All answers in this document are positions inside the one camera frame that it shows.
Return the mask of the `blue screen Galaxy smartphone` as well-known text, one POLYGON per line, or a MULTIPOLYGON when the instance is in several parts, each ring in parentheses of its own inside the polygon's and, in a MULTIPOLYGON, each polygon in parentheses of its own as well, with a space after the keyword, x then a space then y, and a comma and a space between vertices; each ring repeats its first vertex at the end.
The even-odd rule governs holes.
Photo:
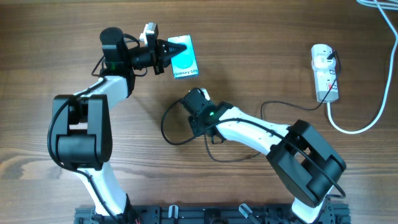
POLYGON ((186 50, 171 58, 172 71, 175 79, 195 77, 199 74, 193 42, 190 35, 169 37, 171 43, 183 44, 186 50))

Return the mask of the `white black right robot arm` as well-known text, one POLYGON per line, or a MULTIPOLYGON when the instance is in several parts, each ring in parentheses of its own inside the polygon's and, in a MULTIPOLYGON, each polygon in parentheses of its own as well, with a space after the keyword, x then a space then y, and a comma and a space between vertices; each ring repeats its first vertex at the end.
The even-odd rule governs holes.
POLYGON ((303 223, 315 223, 331 190, 346 170, 343 158, 308 122, 276 124, 253 117, 238 107, 214 104, 204 88, 193 88, 181 100, 194 134, 218 136, 265 155, 294 196, 292 213, 303 223))

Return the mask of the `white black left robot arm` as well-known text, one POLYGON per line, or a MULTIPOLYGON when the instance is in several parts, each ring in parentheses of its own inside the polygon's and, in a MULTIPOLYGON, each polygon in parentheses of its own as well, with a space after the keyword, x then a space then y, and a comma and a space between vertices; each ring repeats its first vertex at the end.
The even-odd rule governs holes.
POLYGON ((157 24, 151 22, 138 39, 118 27, 104 29, 99 39, 103 56, 95 69, 100 72, 92 73, 98 80, 83 91, 53 99, 47 148, 56 165, 83 181, 95 201, 94 221, 134 223, 138 216, 109 161, 113 150, 109 112, 130 97, 138 78, 135 70, 152 67, 155 74, 163 73, 188 45, 159 39, 157 24))

